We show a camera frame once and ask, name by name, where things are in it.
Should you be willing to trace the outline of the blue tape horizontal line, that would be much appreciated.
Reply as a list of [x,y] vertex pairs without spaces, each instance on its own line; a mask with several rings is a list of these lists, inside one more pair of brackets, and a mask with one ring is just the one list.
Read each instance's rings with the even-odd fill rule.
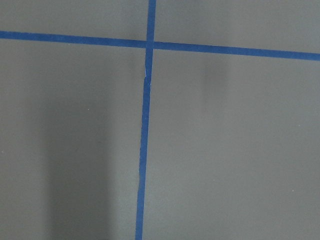
[[155,41],[154,43],[148,43],[145,40],[76,36],[76,35],[63,35],[63,34],[1,31],[0,38],[8,39],[8,40],[55,42],[55,43],[67,43],[67,44],[128,47],[128,48],[140,48],[140,49],[145,49],[146,47],[151,46],[155,50],[213,53],[213,54],[240,55],[240,56],[267,57],[267,58],[282,58],[282,59],[295,59],[295,60],[306,60],[306,61],[317,61],[317,62],[320,60],[320,55],[318,53],[310,53],[310,52],[187,44],[187,43],[174,43],[174,42],[158,42],[158,41]]

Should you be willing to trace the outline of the blue tape vertical line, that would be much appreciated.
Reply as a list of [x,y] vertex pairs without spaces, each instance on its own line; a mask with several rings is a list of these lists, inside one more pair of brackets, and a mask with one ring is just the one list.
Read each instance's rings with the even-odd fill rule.
[[143,81],[141,133],[140,133],[139,166],[138,166],[139,183],[138,183],[138,190],[137,190],[135,237],[134,237],[136,240],[143,239],[156,5],[157,5],[157,2],[155,0],[150,0],[148,2],[146,45],[145,45],[145,77]]

